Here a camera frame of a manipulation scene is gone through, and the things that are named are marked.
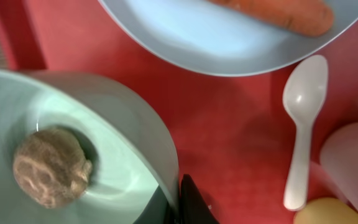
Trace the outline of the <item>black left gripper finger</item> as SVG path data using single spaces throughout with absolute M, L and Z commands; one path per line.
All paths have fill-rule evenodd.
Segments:
M 171 208 L 166 211 L 166 224 L 219 224 L 189 174 L 180 184 L 179 215 Z

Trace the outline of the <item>brown mushroom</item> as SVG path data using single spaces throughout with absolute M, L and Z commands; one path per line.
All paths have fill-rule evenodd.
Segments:
M 84 194 L 93 165 L 75 135 L 48 128 L 27 136 L 17 147 L 12 170 L 33 200 L 45 208 L 61 208 Z

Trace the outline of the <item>green bowl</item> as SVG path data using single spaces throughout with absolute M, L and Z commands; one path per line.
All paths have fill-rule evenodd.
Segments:
M 70 135 L 92 163 L 86 175 L 70 159 L 56 165 L 88 186 L 64 207 L 31 199 L 13 173 L 25 139 L 48 129 Z M 154 109 L 123 84 L 75 72 L 0 69 L 0 223 L 178 223 L 178 158 Z

